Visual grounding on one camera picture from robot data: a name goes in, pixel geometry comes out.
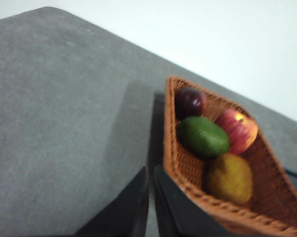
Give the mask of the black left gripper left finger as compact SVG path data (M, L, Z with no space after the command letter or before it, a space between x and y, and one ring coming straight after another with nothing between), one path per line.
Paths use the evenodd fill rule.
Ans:
M118 196L82 226L77 237L144 237L149 207L149 177L142 167Z

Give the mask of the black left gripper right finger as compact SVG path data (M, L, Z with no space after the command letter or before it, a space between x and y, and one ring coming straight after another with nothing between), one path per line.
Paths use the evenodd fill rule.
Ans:
M155 210L161 237L233 237L193 203L161 165L154 168Z

